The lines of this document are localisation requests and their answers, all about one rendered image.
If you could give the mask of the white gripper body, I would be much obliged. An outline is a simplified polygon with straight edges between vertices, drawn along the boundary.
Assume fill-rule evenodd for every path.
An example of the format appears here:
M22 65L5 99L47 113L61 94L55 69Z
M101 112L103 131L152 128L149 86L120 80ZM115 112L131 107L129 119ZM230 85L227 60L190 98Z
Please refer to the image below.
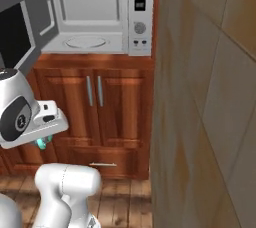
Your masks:
M45 138L60 132L66 131L69 128L69 124L66 116L61 109L58 110L57 118L53 121L46 123L45 125L39 125L35 129L27 129L16 140L8 142L4 139L0 139L0 146L4 149L14 148L26 143L36 141L37 139Z

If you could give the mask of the wooden cupboard door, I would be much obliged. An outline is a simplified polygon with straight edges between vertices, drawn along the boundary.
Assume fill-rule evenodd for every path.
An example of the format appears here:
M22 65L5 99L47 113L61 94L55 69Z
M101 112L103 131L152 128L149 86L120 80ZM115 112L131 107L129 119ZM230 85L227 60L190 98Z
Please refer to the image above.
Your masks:
M48 68L35 70L41 98L54 100L66 115L69 129L57 135L58 144L99 146L99 122L92 71L89 69ZM93 106L88 99L86 76L90 76Z
M104 106L98 100L102 144L106 147L141 148L147 137L147 84L150 73L141 69L97 70L102 78Z

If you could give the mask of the grey microwave door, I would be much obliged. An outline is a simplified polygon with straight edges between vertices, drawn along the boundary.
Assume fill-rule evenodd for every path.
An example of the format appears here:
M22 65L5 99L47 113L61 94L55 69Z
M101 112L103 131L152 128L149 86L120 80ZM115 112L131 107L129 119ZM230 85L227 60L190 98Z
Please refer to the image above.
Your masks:
M57 35L53 0L0 0L0 68L27 75Z

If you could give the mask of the white microwave oven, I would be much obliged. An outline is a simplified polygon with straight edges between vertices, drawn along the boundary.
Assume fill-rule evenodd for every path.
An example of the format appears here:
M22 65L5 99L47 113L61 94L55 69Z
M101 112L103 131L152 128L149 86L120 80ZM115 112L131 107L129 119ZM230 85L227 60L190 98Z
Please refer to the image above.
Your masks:
M42 51L58 54L152 52L154 0L46 0Z

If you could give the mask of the teal round object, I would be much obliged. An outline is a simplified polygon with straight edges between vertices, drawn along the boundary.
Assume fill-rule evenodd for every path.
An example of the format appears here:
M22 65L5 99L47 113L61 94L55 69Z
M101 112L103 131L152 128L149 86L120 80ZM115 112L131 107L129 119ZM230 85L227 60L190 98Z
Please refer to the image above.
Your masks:
M44 150L47 146L48 143L50 143L53 139L52 135L43 137L43 138L39 138L35 141L35 144L38 146L38 148L40 150Z

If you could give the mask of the wooden drawer front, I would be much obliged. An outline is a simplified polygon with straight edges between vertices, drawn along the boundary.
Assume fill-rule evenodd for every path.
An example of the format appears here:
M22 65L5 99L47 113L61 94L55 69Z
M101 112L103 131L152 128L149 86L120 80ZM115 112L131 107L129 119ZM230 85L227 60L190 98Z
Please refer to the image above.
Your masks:
M116 163L117 167L94 167L104 178L147 180L148 158L136 149L114 147L56 146L60 163L89 166L91 162Z

